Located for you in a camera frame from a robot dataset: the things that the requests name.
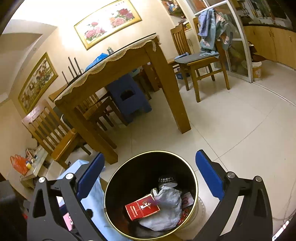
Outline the red cigarette pack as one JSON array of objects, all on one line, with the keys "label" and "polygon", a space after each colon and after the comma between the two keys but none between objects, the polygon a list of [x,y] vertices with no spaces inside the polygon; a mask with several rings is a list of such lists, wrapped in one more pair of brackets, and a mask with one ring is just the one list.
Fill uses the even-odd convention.
[{"label": "red cigarette pack", "polygon": [[151,194],[127,204],[125,209],[131,221],[149,217],[160,211],[157,202]]}]

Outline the black round trash bin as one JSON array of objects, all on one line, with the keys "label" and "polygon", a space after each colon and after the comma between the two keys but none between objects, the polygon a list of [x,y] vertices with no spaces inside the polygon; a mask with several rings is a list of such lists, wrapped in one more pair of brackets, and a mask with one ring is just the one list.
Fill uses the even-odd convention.
[{"label": "black round trash bin", "polygon": [[148,151],[122,164],[104,196],[110,224],[131,240],[159,240],[185,229],[198,212],[198,183],[189,163]]}]

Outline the blue cartoon pig tablecloth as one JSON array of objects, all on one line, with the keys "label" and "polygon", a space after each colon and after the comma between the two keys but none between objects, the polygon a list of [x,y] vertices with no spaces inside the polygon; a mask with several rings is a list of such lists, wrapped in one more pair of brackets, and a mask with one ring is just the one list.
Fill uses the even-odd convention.
[{"label": "blue cartoon pig tablecloth", "polygon": [[[62,173],[58,177],[58,179],[64,178],[68,173],[76,173],[76,171],[80,168],[80,166],[84,164],[88,164],[88,161],[77,160],[64,173]],[[90,190],[88,196],[81,200],[81,204],[83,205],[85,210],[86,209],[92,210],[93,217],[91,218],[91,220],[107,240],[111,240],[111,241],[130,240],[127,237],[121,235],[119,232],[117,232],[109,223],[103,210],[103,201],[104,201],[104,192],[102,190],[100,178],[98,177],[92,189]],[[68,230],[71,231],[74,228],[74,223],[69,213],[66,213],[63,216],[63,219],[66,222]]]}]

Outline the white tv cabinet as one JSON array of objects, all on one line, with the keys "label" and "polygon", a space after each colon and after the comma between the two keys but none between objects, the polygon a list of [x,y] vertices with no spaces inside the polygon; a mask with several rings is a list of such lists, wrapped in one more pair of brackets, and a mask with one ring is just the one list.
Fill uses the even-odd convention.
[{"label": "white tv cabinet", "polygon": [[27,171],[26,175],[20,175],[18,178],[23,191],[21,194],[27,200],[30,200],[37,180],[40,177],[46,177],[48,180],[57,179],[65,169],[46,152],[46,150],[39,146],[35,152],[36,159],[32,163],[32,167]]}]

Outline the near wooden chair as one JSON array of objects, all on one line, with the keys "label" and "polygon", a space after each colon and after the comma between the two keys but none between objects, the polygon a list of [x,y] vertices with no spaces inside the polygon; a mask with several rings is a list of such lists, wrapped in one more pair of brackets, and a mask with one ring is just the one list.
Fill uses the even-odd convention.
[{"label": "near wooden chair", "polygon": [[27,114],[22,123],[51,158],[64,169],[68,169],[66,160],[76,147],[91,155],[84,146],[86,142],[81,135],[74,128],[67,127],[46,100]]}]

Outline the orange plastic bag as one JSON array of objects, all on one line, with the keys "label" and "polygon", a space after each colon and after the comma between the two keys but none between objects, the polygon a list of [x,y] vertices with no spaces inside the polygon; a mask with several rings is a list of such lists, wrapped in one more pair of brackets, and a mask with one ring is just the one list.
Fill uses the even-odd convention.
[{"label": "orange plastic bag", "polygon": [[26,175],[29,169],[26,166],[27,159],[15,154],[15,156],[10,156],[10,162],[13,168],[22,175]]}]

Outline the far wooden chair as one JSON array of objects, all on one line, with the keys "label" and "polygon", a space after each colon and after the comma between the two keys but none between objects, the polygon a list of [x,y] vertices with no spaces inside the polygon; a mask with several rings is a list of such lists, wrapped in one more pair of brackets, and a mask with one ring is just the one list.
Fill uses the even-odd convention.
[{"label": "far wooden chair", "polygon": [[[67,84],[62,86],[59,90],[55,91],[54,93],[49,95],[49,100],[54,102],[55,99],[66,89]],[[128,125],[125,117],[116,107],[114,101],[111,98],[110,92],[107,92],[102,97],[98,97],[97,94],[93,94],[89,96],[86,100],[81,102],[77,106],[77,109],[83,114],[85,119],[91,122],[94,125],[94,129],[98,132],[99,130],[103,129],[107,131],[107,127],[103,124],[100,120],[103,117],[107,123],[114,127],[113,122],[110,120],[109,115],[110,113],[114,112],[117,117],[122,121],[124,125]],[[69,120],[62,114],[59,110],[57,111],[58,116],[61,116],[62,122],[64,122],[70,129],[74,128]],[[103,139],[108,142],[113,149],[117,148],[117,145],[105,134]]]}]

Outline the black wifi router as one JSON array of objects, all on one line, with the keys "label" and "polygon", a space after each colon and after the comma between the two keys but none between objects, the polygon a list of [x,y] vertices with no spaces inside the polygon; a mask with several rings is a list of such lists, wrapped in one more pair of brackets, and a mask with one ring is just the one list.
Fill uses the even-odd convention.
[{"label": "black wifi router", "polygon": [[63,71],[62,71],[62,76],[64,77],[67,85],[69,86],[70,84],[75,82],[84,73],[84,70],[82,68],[80,68],[75,57],[74,57],[74,64],[69,56],[68,56],[68,61],[69,61],[68,71],[69,71],[70,76],[72,78],[67,79],[66,74]]}]

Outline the blue plastic stool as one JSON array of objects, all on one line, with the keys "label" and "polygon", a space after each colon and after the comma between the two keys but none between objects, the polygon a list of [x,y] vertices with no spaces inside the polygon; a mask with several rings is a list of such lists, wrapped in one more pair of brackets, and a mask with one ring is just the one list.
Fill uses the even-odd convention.
[{"label": "blue plastic stool", "polygon": [[135,111],[141,109],[148,113],[152,110],[144,93],[130,74],[123,75],[105,88],[128,123],[132,122],[132,114]]}]

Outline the blue plastic bag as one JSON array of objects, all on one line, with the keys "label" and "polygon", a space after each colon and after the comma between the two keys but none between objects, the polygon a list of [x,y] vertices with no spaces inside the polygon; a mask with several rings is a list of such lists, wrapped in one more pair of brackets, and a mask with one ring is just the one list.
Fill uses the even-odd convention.
[{"label": "blue plastic bag", "polygon": [[101,62],[102,60],[104,60],[105,58],[108,57],[108,54],[105,53],[101,53],[91,64],[89,64],[86,68],[85,68],[85,72],[88,71],[90,68],[92,68],[94,65],[96,65],[97,63]]}]

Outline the wooden dining table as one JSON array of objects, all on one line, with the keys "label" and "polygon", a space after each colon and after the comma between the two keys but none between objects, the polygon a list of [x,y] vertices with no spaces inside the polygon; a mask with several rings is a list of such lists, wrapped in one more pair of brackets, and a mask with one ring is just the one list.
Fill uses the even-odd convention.
[{"label": "wooden dining table", "polygon": [[126,118],[138,109],[151,111],[146,97],[130,76],[133,70],[148,63],[155,70],[158,80],[154,83],[161,85],[178,129],[181,133],[191,129],[173,69],[168,65],[159,45],[159,37],[155,33],[128,44],[71,81],[54,100],[56,107],[87,144],[101,152],[109,164],[118,162],[116,146],[108,143],[105,132],[95,126],[96,117],[87,118],[78,106],[105,88]]}]

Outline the flower framed painting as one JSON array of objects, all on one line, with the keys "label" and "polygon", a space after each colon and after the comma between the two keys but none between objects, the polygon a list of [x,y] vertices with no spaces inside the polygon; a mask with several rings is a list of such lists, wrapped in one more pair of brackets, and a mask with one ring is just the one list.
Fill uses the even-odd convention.
[{"label": "flower framed painting", "polygon": [[79,21],[74,29],[86,50],[109,36],[142,21],[130,1],[114,1]]}]

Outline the wooden kitchen cabinet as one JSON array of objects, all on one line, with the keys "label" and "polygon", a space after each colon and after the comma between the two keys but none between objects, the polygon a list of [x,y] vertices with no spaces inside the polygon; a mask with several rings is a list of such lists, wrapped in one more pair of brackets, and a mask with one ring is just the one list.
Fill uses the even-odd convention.
[{"label": "wooden kitchen cabinet", "polygon": [[295,32],[270,26],[244,26],[247,40],[267,60],[295,69]]}]

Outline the wooden chair with clothes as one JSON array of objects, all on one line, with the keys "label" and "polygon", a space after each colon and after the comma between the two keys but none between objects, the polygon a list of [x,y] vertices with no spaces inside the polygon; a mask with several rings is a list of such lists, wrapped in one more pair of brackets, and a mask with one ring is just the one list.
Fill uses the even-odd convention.
[{"label": "wooden chair with clothes", "polygon": [[183,24],[171,29],[171,36],[180,57],[169,60],[168,64],[173,69],[180,68],[180,70],[176,73],[181,74],[182,79],[185,82],[186,90],[189,90],[187,75],[190,75],[194,87],[196,102],[201,101],[198,81],[203,78],[211,77],[211,79],[215,81],[214,75],[222,72],[226,88],[230,89],[226,66],[224,63],[226,54],[219,41],[215,41],[214,44],[214,46],[217,47],[218,54],[203,56],[201,53],[191,53],[189,44],[186,40],[185,27]]}]

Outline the blue clothes on chair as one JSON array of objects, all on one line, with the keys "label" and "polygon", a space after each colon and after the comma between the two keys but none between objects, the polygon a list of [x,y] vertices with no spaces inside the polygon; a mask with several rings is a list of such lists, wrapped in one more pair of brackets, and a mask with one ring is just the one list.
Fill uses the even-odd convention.
[{"label": "blue clothes on chair", "polygon": [[218,57],[219,53],[215,45],[218,39],[220,39],[224,51],[227,51],[231,46],[233,39],[232,24],[227,18],[226,15],[217,13],[213,8],[198,16],[201,56]]}]

